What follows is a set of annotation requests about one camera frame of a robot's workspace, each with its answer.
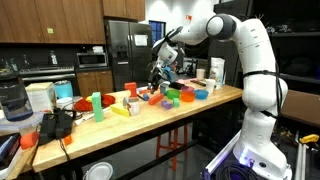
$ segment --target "jar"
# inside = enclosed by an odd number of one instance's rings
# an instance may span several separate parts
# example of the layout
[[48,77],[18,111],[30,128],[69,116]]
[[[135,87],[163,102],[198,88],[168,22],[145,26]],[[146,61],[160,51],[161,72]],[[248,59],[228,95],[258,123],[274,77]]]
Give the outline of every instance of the jar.
[[32,116],[32,107],[17,76],[0,76],[0,104],[8,121],[21,121]]

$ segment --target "shelf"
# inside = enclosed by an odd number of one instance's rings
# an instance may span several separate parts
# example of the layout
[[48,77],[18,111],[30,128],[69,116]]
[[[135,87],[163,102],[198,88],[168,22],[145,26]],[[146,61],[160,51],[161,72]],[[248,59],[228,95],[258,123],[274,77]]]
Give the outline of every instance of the shelf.
[[300,77],[300,76],[293,76],[293,75],[283,74],[283,73],[280,73],[280,77],[283,80],[293,80],[293,81],[301,81],[306,83],[320,84],[320,80],[315,79],[313,77]]
[[274,33],[269,34],[269,37],[313,37],[319,36],[320,32],[294,32],[294,33]]

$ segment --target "blue bowl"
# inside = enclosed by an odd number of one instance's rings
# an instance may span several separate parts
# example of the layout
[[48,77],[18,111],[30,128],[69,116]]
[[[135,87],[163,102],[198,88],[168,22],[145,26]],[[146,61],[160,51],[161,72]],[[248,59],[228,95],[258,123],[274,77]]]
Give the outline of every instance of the blue bowl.
[[196,99],[207,99],[209,92],[206,90],[202,90],[202,89],[197,89],[194,91],[194,93],[196,94]]

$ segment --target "oven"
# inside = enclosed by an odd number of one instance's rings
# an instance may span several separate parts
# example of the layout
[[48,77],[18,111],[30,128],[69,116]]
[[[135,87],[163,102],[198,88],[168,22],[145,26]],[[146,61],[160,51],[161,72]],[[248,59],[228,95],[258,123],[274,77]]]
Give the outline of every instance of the oven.
[[24,85],[38,82],[57,82],[68,80],[72,84],[74,96],[80,96],[79,85],[73,65],[37,65],[19,70]]

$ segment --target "upper cabinet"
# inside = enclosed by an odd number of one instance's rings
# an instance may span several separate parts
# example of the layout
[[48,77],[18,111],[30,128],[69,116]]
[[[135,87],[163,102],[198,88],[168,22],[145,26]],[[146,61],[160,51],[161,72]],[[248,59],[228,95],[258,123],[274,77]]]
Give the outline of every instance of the upper cabinet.
[[0,15],[0,43],[105,43],[100,0],[0,0]]
[[145,0],[103,0],[104,16],[145,19]]
[[12,42],[44,42],[37,8],[33,0],[3,0],[3,4],[15,37],[15,41]]
[[69,33],[61,0],[35,0],[42,32],[49,43],[69,42]]
[[0,17],[0,42],[13,42],[14,36],[2,1],[0,1]]

